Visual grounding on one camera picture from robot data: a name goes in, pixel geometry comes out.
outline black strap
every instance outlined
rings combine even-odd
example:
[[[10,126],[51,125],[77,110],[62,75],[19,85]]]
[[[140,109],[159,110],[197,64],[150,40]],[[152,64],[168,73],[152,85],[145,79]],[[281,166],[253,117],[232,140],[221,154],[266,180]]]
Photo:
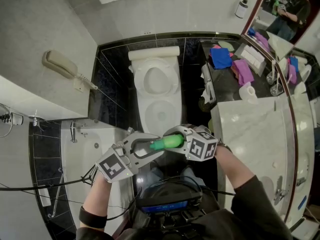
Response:
[[[106,226],[107,216],[102,217],[92,214],[81,206],[79,220],[91,228],[103,229]]]

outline wristwatch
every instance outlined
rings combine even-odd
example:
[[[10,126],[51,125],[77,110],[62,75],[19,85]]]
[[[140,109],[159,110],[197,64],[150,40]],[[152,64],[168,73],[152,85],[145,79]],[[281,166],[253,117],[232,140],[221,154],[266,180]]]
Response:
[[[232,153],[231,148],[228,147],[226,144],[224,144],[221,139],[219,140],[217,146],[225,147],[225,148],[227,148],[227,149]]]

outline mirror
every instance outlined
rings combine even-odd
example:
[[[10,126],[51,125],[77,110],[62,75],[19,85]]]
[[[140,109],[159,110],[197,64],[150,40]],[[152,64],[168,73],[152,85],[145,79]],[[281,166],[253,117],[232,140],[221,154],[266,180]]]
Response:
[[[319,12],[319,0],[262,0],[247,34],[278,62]]]

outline person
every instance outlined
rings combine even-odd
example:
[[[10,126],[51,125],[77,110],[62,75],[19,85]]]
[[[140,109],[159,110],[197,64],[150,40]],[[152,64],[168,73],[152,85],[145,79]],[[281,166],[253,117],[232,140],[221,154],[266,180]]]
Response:
[[[216,205],[206,215],[194,220],[191,224],[194,228],[202,227],[198,232],[198,238],[203,240],[226,240],[226,239],[255,239],[255,240],[291,240],[293,239],[289,229],[278,216],[264,191],[262,183],[258,180],[249,168],[247,168],[229,148],[217,146],[215,158],[220,164],[223,172],[228,177],[235,191],[232,199],[231,210],[220,209],[217,201],[212,195]],[[203,180],[196,178],[190,167],[185,170],[186,174],[192,176],[198,183],[204,184]],[[111,240],[112,237],[104,233],[103,223],[95,222],[106,219],[108,212],[108,202],[112,184],[108,183],[102,174],[98,174],[96,180],[83,204],[86,215],[85,221],[80,223],[76,231],[77,240]],[[169,234],[152,234],[148,229],[138,229],[137,227],[126,229],[117,240],[154,240],[186,239],[177,232]]]
[[[289,42],[296,35],[298,28],[302,28],[306,24],[311,6],[309,0],[283,1],[287,1],[285,10],[277,7],[279,16],[266,31]]]

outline toilet bowl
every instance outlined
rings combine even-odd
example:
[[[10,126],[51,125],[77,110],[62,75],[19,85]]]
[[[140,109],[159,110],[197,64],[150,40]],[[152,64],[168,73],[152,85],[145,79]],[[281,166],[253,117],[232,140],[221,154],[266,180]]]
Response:
[[[129,51],[140,120],[145,133],[162,137],[181,124],[178,46]]]

